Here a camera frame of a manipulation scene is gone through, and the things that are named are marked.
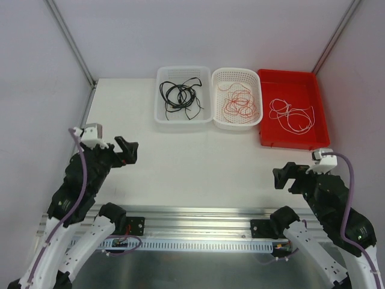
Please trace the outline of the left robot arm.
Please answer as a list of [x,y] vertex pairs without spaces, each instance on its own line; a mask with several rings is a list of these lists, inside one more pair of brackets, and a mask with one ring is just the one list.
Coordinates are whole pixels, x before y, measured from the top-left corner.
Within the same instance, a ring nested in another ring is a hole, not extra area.
[[91,228],[69,248],[69,243],[95,203],[111,169],[137,162],[139,144],[116,136],[114,145],[93,148],[76,141],[79,149],[65,169],[63,183],[48,208],[43,239],[25,274],[9,288],[71,288],[76,275],[101,242],[126,232],[126,211],[113,203],[102,205]]

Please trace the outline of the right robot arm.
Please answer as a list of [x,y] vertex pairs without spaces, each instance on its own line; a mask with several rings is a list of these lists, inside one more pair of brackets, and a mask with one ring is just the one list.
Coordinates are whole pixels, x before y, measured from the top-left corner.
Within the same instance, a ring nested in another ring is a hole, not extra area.
[[339,248],[345,265],[336,262],[314,240],[306,222],[288,206],[270,215],[270,237],[291,240],[313,262],[329,288],[383,288],[374,227],[351,207],[354,176],[345,185],[340,176],[332,175],[319,161],[314,166],[288,162],[281,169],[273,169],[273,175],[279,190],[289,179],[294,180],[289,192],[303,196],[328,238]]

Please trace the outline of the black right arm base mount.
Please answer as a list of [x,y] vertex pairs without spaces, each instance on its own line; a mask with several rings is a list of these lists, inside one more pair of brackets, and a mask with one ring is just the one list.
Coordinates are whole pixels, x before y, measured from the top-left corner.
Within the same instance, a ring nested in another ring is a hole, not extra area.
[[268,219],[251,219],[250,220],[250,232],[253,239],[284,239],[283,234],[277,234],[270,224]]

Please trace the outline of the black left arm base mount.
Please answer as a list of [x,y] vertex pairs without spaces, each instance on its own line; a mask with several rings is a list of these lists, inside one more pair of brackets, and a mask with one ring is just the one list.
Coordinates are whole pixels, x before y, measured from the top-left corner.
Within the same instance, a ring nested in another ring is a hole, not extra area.
[[145,228],[145,217],[126,217],[123,227],[123,235],[143,236]]

